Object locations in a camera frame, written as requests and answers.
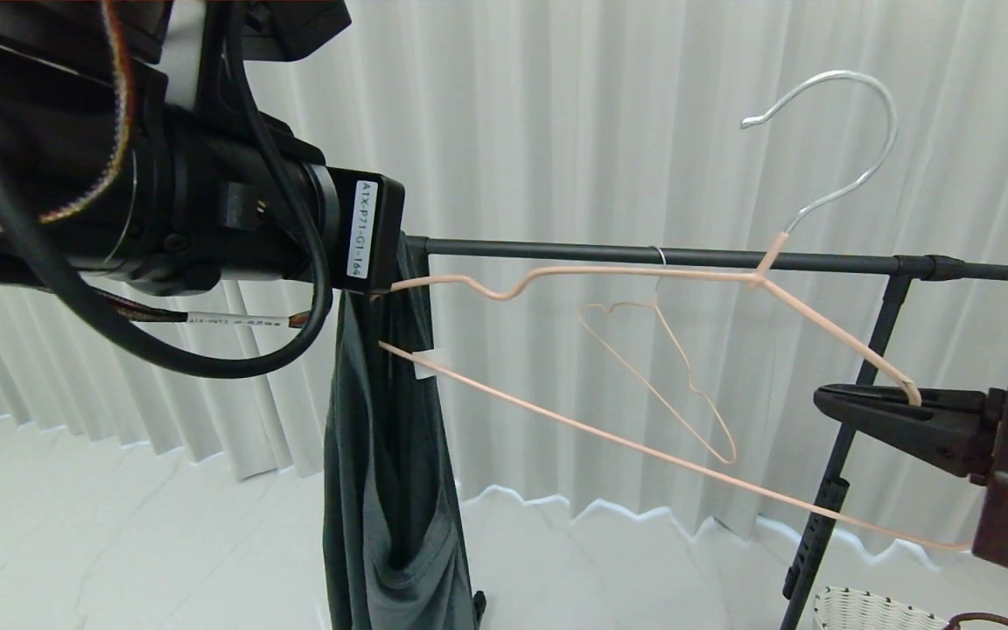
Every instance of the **black metal rod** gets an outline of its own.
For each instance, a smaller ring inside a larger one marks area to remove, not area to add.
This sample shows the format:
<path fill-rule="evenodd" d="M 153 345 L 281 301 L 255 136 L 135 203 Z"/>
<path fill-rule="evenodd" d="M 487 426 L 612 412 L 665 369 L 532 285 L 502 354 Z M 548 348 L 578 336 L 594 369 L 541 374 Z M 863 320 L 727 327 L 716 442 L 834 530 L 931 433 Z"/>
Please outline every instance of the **black metal rod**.
<path fill-rule="evenodd" d="M 900 304 L 908 297 L 908 289 L 912 286 L 912 278 L 907 275 L 893 275 L 889 282 L 885 284 L 885 293 L 881 295 L 881 308 L 877 312 L 877 322 L 873 324 L 872 335 L 869 336 L 869 348 L 876 354 L 884 355 L 885 349 L 889 346 L 889 339 L 892 338 L 892 329 L 897 326 L 897 316 L 900 316 Z M 877 368 L 870 362 L 863 362 L 858 370 L 858 384 L 873 384 L 877 379 Z M 835 447 L 832 448 L 832 456 L 827 460 L 827 468 L 824 471 L 824 480 L 837 480 L 843 474 L 843 469 L 847 463 L 847 456 L 851 454 L 851 446 L 855 437 L 855 429 L 847 425 L 839 425 L 839 434 L 835 438 Z M 820 498 L 816 495 L 816 505 Z M 815 545 L 825 546 L 832 538 L 837 521 L 824 519 L 821 527 L 815 531 Z M 799 625 L 799 617 L 803 614 L 804 607 L 807 606 L 807 598 L 811 597 L 811 587 L 815 583 L 815 574 L 820 573 L 820 563 L 823 562 L 823 554 L 809 555 L 799 570 L 799 577 L 796 578 L 795 588 L 792 590 L 792 598 L 788 600 L 787 611 L 784 619 L 780 622 L 780 630 L 795 630 Z"/>
<path fill-rule="evenodd" d="M 408 236 L 431 255 L 472 255 L 483 258 L 575 260 L 576 262 L 660 262 L 651 247 L 593 246 L 577 243 L 466 241 Z M 763 251 L 663 248 L 668 264 L 684 267 L 756 268 Z M 941 276 L 936 274 L 941 259 Z M 784 254 L 773 270 L 821 271 L 829 274 L 908 275 L 920 279 L 984 278 L 1008 280 L 1008 264 L 967 263 L 931 255 Z"/>

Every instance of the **rack leg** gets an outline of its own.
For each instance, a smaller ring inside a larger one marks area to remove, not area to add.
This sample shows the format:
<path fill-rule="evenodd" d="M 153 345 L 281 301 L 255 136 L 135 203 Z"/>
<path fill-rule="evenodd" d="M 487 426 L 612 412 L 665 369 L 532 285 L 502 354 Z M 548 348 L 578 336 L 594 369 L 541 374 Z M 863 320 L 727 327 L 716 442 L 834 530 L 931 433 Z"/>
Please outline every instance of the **rack leg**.
<path fill-rule="evenodd" d="M 877 314 L 877 323 L 873 324 L 873 332 L 869 338 L 869 348 L 879 355 L 885 354 L 885 348 L 889 346 L 889 338 L 892 338 L 892 329 L 896 327 L 897 316 L 900 314 L 900 304 L 905 302 L 908 296 L 908 289 L 912 285 L 910 275 L 891 275 L 889 282 L 885 283 L 885 294 L 881 295 L 881 309 Z M 858 384 L 873 384 L 877 379 L 877 368 L 871 363 L 864 362 L 858 371 Z M 827 460 L 827 469 L 824 472 L 823 486 L 828 484 L 841 484 L 845 480 L 841 479 L 844 466 L 847 463 L 847 456 L 851 454 L 853 436 L 855 429 L 848 426 L 840 426 L 838 437 L 835 438 L 835 448 L 832 456 Z M 838 509 L 846 499 L 846 488 L 841 489 L 839 497 L 828 497 L 826 492 L 820 492 L 815 497 L 815 505 Z M 803 614 L 804 607 L 807 606 L 807 599 L 811 597 L 811 587 L 815 583 L 815 574 L 820 573 L 820 563 L 823 562 L 823 553 L 804 553 L 804 549 L 825 549 L 827 543 L 832 540 L 832 533 L 835 531 L 833 519 L 816 519 L 813 523 L 808 523 L 804 529 L 803 539 L 796 549 L 795 559 L 792 559 L 792 569 L 785 577 L 785 597 L 788 598 L 787 611 L 784 619 L 780 622 L 780 630 L 796 630 L 799 625 L 799 617 Z"/>

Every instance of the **marble tile floor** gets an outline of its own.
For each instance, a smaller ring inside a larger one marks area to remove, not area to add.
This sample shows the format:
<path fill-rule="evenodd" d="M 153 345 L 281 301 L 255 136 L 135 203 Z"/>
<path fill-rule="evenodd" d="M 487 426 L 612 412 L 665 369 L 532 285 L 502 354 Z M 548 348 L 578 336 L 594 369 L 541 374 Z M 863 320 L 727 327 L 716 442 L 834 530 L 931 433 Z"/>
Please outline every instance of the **marble tile floor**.
<path fill-rule="evenodd" d="M 326 629 L 320 475 L 236 483 L 223 458 L 188 463 L 0 417 L 0 630 Z M 667 511 L 489 489 L 464 507 L 487 630 L 775 630 L 795 533 L 741 540 Z M 935 614 L 1008 614 L 1008 571 L 915 547 L 879 557 L 851 535 L 817 587 L 860 587 Z M 800 627 L 811 626 L 804 619 Z"/>

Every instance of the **brown handle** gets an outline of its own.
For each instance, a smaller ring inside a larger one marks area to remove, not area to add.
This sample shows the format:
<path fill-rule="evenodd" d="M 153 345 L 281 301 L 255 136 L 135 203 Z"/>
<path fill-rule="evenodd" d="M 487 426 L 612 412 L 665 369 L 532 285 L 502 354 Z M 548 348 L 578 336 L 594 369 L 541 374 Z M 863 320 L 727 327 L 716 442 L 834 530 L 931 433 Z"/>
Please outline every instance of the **brown handle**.
<path fill-rule="evenodd" d="M 952 617 L 952 621 L 948 622 L 948 625 L 943 627 L 943 630 L 961 630 L 961 627 L 963 627 L 961 626 L 961 623 L 964 621 L 993 621 L 1008 627 L 1008 617 L 1003 617 L 1003 615 L 1000 614 L 964 613 L 957 614 L 956 617 Z"/>

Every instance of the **clothes rack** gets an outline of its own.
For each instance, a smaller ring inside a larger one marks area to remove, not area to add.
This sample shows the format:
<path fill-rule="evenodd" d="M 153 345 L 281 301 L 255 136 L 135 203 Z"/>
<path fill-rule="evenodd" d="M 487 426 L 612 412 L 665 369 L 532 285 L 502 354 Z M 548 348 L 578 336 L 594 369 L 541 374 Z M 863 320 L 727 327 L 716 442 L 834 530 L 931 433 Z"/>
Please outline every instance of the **clothes rack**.
<path fill-rule="evenodd" d="M 479 241 L 431 239 L 407 236 L 407 245 L 427 255 L 467 255 L 476 258 L 527 258 L 560 260 L 561 262 L 660 263 L 655 248 L 596 246 L 596 244 L 539 243 L 517 241 Z M 763 251 L 708 250 L 663 248 L 667 264 L 681 267 L 756 268 Z M 772 270 L 812 271 L 824 274 L 885 275 L 885 291 L 881 307 L 873 324 L 869 348 L 885 354 L 893 328 L 900 316 L 900 306 L 908 296 L 912 280 L 947 282 L 947 280 L 979 279 L 1008 282 L 1008 264 L 964 262 L 947 255 L 836 255 L 781 254 Z M 863 362 L 857 384 L 873 384 L 877 369 Z M 851 453 L 855 429 L 840 425 L 835 447 L 828 458 L 824 480 L 815 494 L 815 505 L 840 510 L 846 501 L 849 482 L 843 479 L 847 456 Z M 792 566 L 784 579 L 783 595 L 788 599 L 780 630 L 795 630 L 799 625 L 807 599 L 811 595 L 815 575 L 823 563 L 836 520 L 808 514 L 807 525 L 800 535 Z"/>

